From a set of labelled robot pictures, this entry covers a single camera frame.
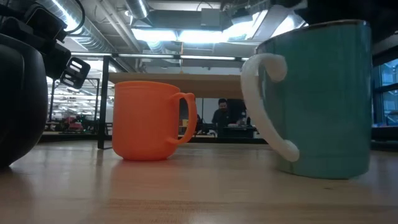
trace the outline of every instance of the man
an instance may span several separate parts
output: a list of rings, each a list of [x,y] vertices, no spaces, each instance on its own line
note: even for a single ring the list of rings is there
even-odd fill
[[[218,136],[220,137],[220,135],[223,133],[223,128],[227,127],[227,125],[230,123],[226,99],[218,100],[218,110],[214,112],[211,122],[216,126]]]

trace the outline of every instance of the mug handle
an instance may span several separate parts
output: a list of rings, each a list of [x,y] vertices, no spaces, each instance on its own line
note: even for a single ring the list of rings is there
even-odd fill
[[[178,100],[184,98],[187,101],[188,127],[187,130],[185,131],[184,136],[181,139],[174,139],[168,137],[166,141],[172,144],[184,144],[189,142],[189,140],[191,140],[193,133],[195,132],[195,128],[197,126],[197,121],[198,121],[197,104],[195,102],[195,95],[193,93],[176,93],[172,97],[170,97],[170,100],[176,100],[176,98]]]
[[[289,140],[283,140],[272,125],[259,96],[257,77],[259,66],[265,66],[267,74],[273,82],[280,82],[286,77],[287,65],[285,58],[274,54],[257,54],[249,58],[242,68],[241,88],[248,115],[256,125],[261,136],[268,142],[273,150],[277,151],[284,159],[294,162],[299,159],[300,153],[297,146]]]

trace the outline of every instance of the table surface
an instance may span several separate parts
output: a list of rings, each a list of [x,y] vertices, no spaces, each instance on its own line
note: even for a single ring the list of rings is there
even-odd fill
[[[127,162],[95,141],[39,144],[0,173],[0,223],[398,223],[397,153],[372,152],[351,180],[279,172],[273,156],[263,144],[186,144]]]

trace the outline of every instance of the black pole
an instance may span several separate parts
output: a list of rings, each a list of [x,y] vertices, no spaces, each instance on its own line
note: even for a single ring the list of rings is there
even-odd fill
[[[101,104],[99,108],[98,149],[105,149],[106,99],[108,97],[109,56],[104,56],[102,68]]]
[[[52,120],[52,106],[54,104],[55,79],[52,80],[49,121]]]
[[[100,79],[94,78],[97,81],[97,92],[95,97],[95,110],[94,110],[94,122],[97,120],[97,112],[98,112],[98,95],[100,94]]]
[[[205,104],[205,99],[204,98],[202,98],[201,99],[201,119],[202,119],[202,121],[203,121],[203,105]]]

